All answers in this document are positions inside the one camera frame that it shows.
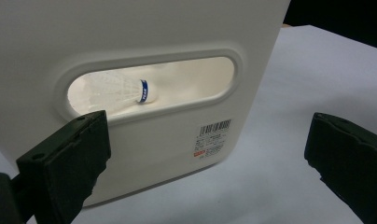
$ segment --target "white shuttlecock feathers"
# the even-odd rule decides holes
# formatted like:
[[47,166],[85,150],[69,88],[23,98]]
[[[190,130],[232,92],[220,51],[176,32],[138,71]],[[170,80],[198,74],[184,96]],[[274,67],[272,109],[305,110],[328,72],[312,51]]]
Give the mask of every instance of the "white shuttlecock feathers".
[[145,80],[125,77],[115,70],[85,76],[89,96],[89,111],[116,112],[130,105],[153,102],[156,88]]

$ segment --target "badminton shuttlecock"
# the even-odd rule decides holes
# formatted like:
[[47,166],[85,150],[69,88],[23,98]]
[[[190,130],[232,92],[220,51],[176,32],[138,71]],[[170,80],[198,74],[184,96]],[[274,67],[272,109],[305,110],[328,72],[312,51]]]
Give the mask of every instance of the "badminton shuttlecock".
[[125,77],[115,71],[85,76],[89,95],[89,111],[116,112],[130,105],[153,102],[157,98],[154,85],[143,79]]

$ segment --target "blue band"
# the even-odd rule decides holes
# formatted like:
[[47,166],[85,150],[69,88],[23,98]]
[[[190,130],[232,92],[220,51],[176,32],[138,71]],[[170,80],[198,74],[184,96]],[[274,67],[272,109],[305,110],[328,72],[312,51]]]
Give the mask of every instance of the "blue band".
[[140,103],[143,103],[146,101],[147,99],[147,95],[148,95],[148,86],[147,86],[147,82],[145,80],[141,80],[142,81],[142,87],[143,87],[143,91],[142,91],[142,98],[140,99]]

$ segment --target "white plastic container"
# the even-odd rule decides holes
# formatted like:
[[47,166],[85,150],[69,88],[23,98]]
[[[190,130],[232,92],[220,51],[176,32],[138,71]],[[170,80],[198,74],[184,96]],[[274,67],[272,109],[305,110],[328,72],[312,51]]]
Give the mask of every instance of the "white plastic container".
[[159,99],[109,116],[112,158],[86,204],[222,161],[288,2],[0,1],[0,150],[14,163],[78,116],[78,77],[136,67],[124,71],[152,79]]

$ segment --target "white table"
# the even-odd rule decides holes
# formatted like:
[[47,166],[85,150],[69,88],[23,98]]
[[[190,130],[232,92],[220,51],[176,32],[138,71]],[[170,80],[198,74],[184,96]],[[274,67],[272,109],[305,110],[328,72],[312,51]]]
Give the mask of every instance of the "white table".
[[[303,158],[314,112],[377,133],[377,49],[283,28],[238,145],[220,164],[84,209],[74,223],[361,223]],[[16,172],[0,154],[0,172]]]

